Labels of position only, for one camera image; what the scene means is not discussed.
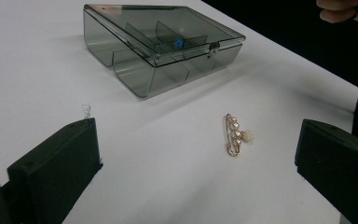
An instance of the gray transparent box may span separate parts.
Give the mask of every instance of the gray transparent box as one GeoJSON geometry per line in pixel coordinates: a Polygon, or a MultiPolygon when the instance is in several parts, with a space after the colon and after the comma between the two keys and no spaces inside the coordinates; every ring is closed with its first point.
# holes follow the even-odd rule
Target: gray transparent box
{"type": "Polygon", "coordinates": [[[149,98],[231,64],[245,36],[189,7],[85,5],[89,51],[149,98]]]}

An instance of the pearl brooch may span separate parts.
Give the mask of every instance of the pearl brooch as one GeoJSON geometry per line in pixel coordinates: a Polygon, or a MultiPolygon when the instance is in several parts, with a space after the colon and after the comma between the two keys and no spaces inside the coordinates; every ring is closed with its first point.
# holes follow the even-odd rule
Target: pearl brooch
{"type": "Polygon", "coordinates": [[[240,154],[240,147],[242,140],[245,143],[251,142],[255,139],[255,136],[250,130],[244,132],[238,131],[240,124],[235,117],[230,114],[226,115],[226,132],[227,132],[227,152],[232,157],[237,157],[240,154]]]}

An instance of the white surface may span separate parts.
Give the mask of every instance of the white surface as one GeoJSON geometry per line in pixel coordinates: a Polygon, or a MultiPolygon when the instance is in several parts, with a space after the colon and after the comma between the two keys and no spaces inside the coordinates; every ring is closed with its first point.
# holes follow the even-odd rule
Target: white surface
{"type": "Polygon", "coordinates": [[[350,131],[357,91],[201,1],[0,1],[0,184],[90,104],[104,167],[66,224],[338,223],[296,172],[296,144],[302,119],[350,131]],[[227,69],[141,101],[88,52],[86,3],[186,5],[247,39],[227,69]],[[226,113],[255,133],[238,158],[226,113]]]}

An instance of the finger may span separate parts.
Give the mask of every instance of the finger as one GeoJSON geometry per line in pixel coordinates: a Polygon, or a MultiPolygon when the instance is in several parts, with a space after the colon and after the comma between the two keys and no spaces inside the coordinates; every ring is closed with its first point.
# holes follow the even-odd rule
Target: finger
{"type": "Polygon", "coordinates": [[[341,21],[346,21],[353,17],[356,14],[356,10],[353,8],[341,10],[341,11],[332,11],[332,10],[322,10],[320,17],[324,21],[331,23],[337,23],[341,21]]]}
{"type": "Polygon", "coordinates": [[[327,10],[340,11],[358,6],[358,0],[316,0],[316,5],[327,10]]]}

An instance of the box lid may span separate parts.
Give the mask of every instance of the box lid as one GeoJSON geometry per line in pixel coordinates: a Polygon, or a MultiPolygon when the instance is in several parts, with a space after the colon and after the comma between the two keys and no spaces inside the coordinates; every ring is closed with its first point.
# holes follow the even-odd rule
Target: box lid
{"type": "Polygon", "coordinates": [[[153,66],[214,54],[245,40],[189,7],[85,5],[84,10],[153,66]]]}

